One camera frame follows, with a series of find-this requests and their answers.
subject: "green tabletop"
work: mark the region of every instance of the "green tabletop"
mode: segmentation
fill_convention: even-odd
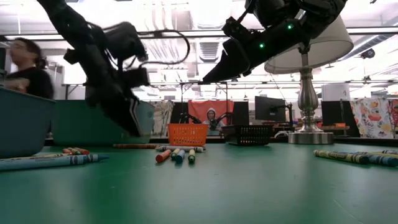
[[[206,147],[194,165],[157,165],[150,149],[92,148],[110,160],[0,173],[0,223],[398,223],[398,168],[312,154],[377,147]]]

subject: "ceiling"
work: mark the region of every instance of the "ceiling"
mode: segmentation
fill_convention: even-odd
[[[181,97],[181,90],[176,83],[197,82],[210,71],[218,62],[222,51],[222,42],[226,39],[214,35],[219,30],[225,19],[229,16],[239,17],[244,11],[244,1],[232,0],[139,0],[116,2],[113,0],[85,0],[71,3],[76,11],[86,20],[107,27],[121,21],[128,21],[135,25],[137,30],[147,31],[154,29],[184,30],[190,38],[191,52],[185,63],[173,66],[149,67],[150,79],[158,88],[143,88],[136,90],[142,99],[163,99],[165,96]],[[370,4],[367,0],[349,0],[341,16],[346,27],[392,27],[398,24],[398,0],[378,0]],[[262,29],[253,15],[247,15],[242,24],[248,29]],[[60,65],[68,68],[62,55],[70,47],[56,35],[56,31],[49,22],[44,10],[31,0],[0,0],[0,34],[2,35],[27,35],[35,34],[40,37],[30,36],[31,39],[46,39],[38,42],[45,49],[47,57]],[[316,68],[314,74],[314,87],[320,92],[320,87],[330,81],[360,81],[366,76],[371,80],[395,80],[398,78],[398,37],[396,35],[351,35],[355,44],[354,50],[343,60],[330,66]],[[151,60],[177,60],[185,55],[187,46],[182,39],[143,40]],[[376,55],[371,59],[361,59],[358,55],[372,48]],[[239,79],[240,84],[228,86],[228,98],[243,99],[254,98],[256,95],[267,94],[274,98],[297,99],[299,91],[299,74],[271,75],[264,71],[260,65],[252,71],[252,75]],[[66,83],[79,83],[85,80],[84,73],[66,73]],[[391,83],[366,83],[350,84],[351,96],[368,96],[370,91],[382,91]],[[192,86],[184,90],[184,98],[225,98],[224,86]]]

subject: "woman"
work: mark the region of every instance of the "woman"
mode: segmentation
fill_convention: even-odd
[[[53,99],[54,87],[50,75],[44,71],[45,60],[40,47],[31,40],[18,38],[13,42],[9,53],[18,71],[6,77],[6,87]]]
[[[203,122],[203,124],[209,125],[207,135],[219,135],[222,130],[221,127],[225,126],[222,121],[217,123],[216,119],[216,111],[213,108],[209,108],[207,110],[207,120]]]

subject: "table lamp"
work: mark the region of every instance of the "table lamp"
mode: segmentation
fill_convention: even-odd
[[[285,52],[270,59],[265,71],[272,74],[300,72],[300,93],[298,107],[301,110],[303,126],[289,134],[292,144],[333,144],[333,133],[324,133],[314,120],[318,108],[318,97],[312,85],[312,68],[335,62],[354,48],[343,20],[339,16],[308,47],[297,44]]]

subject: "poster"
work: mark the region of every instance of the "poster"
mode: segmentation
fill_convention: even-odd
[[[234,109],[234,102],[228,100],[228,112]],[[227,125],[227,119],[222,119],[212,130],[210,130],[211,120],[219,118],[227,112],[226,100],[207,100],[207,101],[188,101],[188,113],[198,118],[203,124],[209,124],[208,134],[218,134],[221,127]]]

